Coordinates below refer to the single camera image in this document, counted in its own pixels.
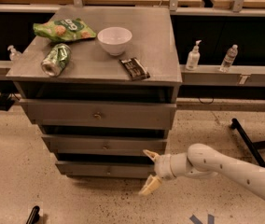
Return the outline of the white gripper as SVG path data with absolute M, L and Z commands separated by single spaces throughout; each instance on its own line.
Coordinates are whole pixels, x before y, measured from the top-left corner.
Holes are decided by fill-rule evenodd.
M 158 153 L 148 149 L 144 149 L 143 152 L 155 162 L 154 171 L 156 175 L 150 175 L 147 178 L 145 185 L 138 192 L 141 196 L 147 196 L 160 187 L 161 179 L 173 180 L 177 178 L 177 172 L 174 168 L 178 164 L 178 155 L 166 154 L 160 156 Z

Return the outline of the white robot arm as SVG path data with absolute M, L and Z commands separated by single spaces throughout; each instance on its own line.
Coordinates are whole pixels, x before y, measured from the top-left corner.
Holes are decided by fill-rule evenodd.
M 155 175 L 150 175 L 139 194 L 146 196 L 158 189 L 165 180 L 179 176 L 210 178 L 222 174 L 250 190 L 265 201 L 265 168 L 226 156 L 204 144 L 193 144 L 187 152 L 159 155 L 144 149 L 154 162 Z

